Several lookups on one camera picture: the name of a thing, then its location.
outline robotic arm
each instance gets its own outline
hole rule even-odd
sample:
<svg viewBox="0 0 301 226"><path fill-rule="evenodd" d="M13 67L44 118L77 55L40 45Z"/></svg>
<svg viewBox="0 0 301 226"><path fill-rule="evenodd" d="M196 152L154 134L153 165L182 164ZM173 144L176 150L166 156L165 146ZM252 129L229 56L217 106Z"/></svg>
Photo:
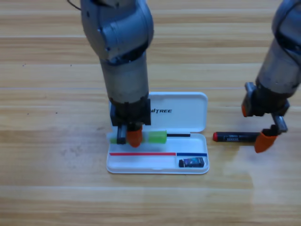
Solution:
<svg viewBox="0 0 301 226"><path fill-rule="evenodd" d="M256 78L247 82L242 103L245 117L270 113L275 122L263 129L255 142L257 153L268 149L281 133L287 132L283 116L289 108L288 98L301 81L301 0L284 0L272 24L275 36Z"/></svg>
<svg viewBox="0 0 301 226"><path fill-rule="evenodd" d="M146 49L154 26L145 0L81 0L86 37L100 59L117 143L137 147L151 124Z"/></svg>

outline green marker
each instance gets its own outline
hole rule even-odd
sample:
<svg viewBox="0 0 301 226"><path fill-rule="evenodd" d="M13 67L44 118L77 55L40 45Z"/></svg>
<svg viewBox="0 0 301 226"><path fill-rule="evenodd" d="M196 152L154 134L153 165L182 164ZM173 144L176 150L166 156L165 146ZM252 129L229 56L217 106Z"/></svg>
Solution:
<svg viewBox="0 0 301 226"><path fill-rule="evenodd" d="M167 141L167 131L142 132L142 143L165 144ZM111 144L117 144L116 138L110 138Z"/></svg>

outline orange fingertip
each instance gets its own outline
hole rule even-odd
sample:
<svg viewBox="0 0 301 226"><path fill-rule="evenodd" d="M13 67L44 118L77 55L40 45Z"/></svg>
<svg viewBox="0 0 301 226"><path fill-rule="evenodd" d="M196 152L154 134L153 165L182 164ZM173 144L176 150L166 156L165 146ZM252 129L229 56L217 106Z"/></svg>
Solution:
<svg viewBox="0 0 301 226"><path fill-rule="evenodd" d="M277 136L268 137L261 132L254 145L256 153L261 153L269 149L274 144L276 138Z"/></svg>
<svg viewBox="0 0 301 226"><path fill-rule="evenodd" d="M241 105L241 111L243 113L243 116L246 117L247 114L246 114L246 107L244 105Z"/></svg>
<svg viewBox="0 0 301 226"><path fill-rule="evenodd" d="M143 140L142 127L139 130L127 132L127 142L132 147L139 147L142 140Z"/></svg>

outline table surface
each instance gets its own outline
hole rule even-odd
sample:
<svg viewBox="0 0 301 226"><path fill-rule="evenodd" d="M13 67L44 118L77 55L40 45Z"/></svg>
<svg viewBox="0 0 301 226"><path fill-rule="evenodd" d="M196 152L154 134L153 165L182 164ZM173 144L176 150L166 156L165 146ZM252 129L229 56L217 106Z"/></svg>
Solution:
<svg viewBox="0 0 301 226"><path fill-rule="evenodd" d="M0 0L0 225L301 225L301 92L289 132L265 153L212 141L272 123L244 118L240 105L279 3L149 0L150 90L209 99L211 168L194 176L108 173L106 90L80 12L64 0Z"/></svg>

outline black marker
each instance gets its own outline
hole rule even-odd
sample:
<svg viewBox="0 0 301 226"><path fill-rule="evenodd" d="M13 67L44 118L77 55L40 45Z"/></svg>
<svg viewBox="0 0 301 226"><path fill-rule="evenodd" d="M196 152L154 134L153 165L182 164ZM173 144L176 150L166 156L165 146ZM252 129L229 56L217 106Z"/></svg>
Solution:
<svg viewBox="0 0 301 226"><path fill-rule="evenodd" d="M216 142L255 142L259 133L248 132L215 132L213 140Z"/></svg>

